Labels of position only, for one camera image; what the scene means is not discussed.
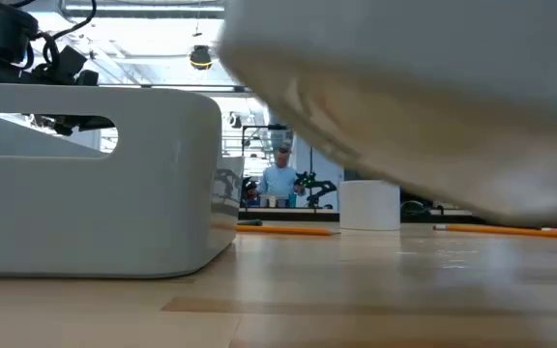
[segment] man in blue shirt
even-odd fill
[[[257,186],[260,194],[275,196],[278,207],[288,207],[289,197],[294,193],[305,194],[305,188],[295,185],[296,170],[287,166],[289,162],[290,144],[283,143],[278,149],[277,160],[274,166],[263,171],[263,176]]]

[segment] wooden floor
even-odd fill
[[[557,348],[557,240],[246,235],[183,278],[0,279],[0,347]]]

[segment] white cylinder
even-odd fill
[[[397,231],[401,225],[399,187],[383,181],[340,184],[340,228]]]

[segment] blue shirt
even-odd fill
[[[295,182],[296,170],[294,168],[271,166],[263,171],[257,191],[261,194],[287,199],[294,192]]]

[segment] orange pencil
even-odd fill
[[[531,229],[514,227],[494,227],[494,226],[471,226],[471,225],[435,225],[433,229],[439,231],[492,233],[516,236],[546,237],[557,238],[557,229]]]
[[[306,236],[332,236],[333,233],[325,228],[305,228],[305,227],[275,227],[275,226],[243,226],[238,225],[238,232],[252,233],[274,233]]]

